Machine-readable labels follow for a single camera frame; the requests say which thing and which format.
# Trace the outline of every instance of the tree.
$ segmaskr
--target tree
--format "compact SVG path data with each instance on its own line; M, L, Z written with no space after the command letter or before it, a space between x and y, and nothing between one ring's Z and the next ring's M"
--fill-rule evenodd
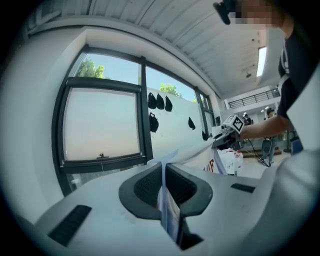
M162 83L160 91L182 98L182 94L177 92L177 87L171 83Z
M104 70L105 67L102 65L95 67L95 63L88 57L81 63L76 77L109 79L108 77L104 77Z
M202 102L202 104L204 103L204 100L203 99L201 99L201 102ZM193 103L197 103L197 100L196 99L194 99L193 100Z

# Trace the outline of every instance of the black vent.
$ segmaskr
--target black vent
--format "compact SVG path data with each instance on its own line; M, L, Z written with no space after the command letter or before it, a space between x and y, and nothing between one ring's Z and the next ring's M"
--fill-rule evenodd
M157 206L158 194L162 185L161 171L161 168L158 168L134 184L135 195L152 207Z
M91 209L85 205L77 205L48 236L57 243L67 246Z
M194 182L170 168L166 169L165 183L179 207L197 192L197 185Z
M248 185L243 185L243 184L239 184L239 183L232 184L231 188L236 189L236 190L241 190L244 192L248 192L248 193L253 193L256 189L255 186L248 186Z

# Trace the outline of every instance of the cable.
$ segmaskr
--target cable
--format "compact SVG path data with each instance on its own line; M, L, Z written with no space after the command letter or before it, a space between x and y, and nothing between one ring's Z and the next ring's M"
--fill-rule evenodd
M252 149L253 149L253 152L254 152L255 157L258 158L265 167L270 167L269 164L267 164L266 161L265 161L264 159L262 159L262 158L257 154L257 152L256 152L256 150L255 150L255 147L254 147L254 145L252 144L252 142L250 141L250 139L247 139L247 140L250 142L250 144L251 144L251 146L252 146Z
M248 154L252 155L252 156L256 156L255 154L252 154L251 152L249 152L248 150L245 150Z

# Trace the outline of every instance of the window frame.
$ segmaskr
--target window frame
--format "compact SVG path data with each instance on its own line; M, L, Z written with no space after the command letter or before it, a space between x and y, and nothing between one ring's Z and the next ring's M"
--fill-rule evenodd
M141 85L104 78L75 77L82 61L85 59L87 54L106 55L138 63L139 73L137 75L141 76ZM58 91L53 110L51 125L52 156L57 179L64 196L67 196L72 192L67 174L110 171L114 169L135 166L138 164L146 164L147 161L153 159L153 148L149 123L146 66L170 76L194 90L197 103L200 103L200 113L203 119L204 132L206 135L209 135L209 133L205 112L212 114L213 125L216 125L210 99L207 95L200 91L198 87L193 86L191 83L169 71L168 69L146 60L146 58L143 56L138 57L115 50L89 47L86 44L75 57L69 69L67 70ZM68 95L71 91L71 88L106 89L119 92L135 93L140 153L110 157L106 159L65 160L63 144L63 121ZM201 102L200 95L203 95L203 98L206 99L205 107Z

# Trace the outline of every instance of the railing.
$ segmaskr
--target railing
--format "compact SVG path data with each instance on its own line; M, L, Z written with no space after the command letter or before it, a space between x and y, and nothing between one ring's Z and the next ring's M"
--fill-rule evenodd
M254 103L258 103L258 102L263 102L266 100L270 100L276 97L280 97L280 93L278 91L278 89L273 89L273 90L268 90L256 95L252 95L250 97L246 97L243 99L238 99L232 102L229 102L229 106L231 109L236 109L236 108L240 108L246 105L250 105L250 104L254 104Z

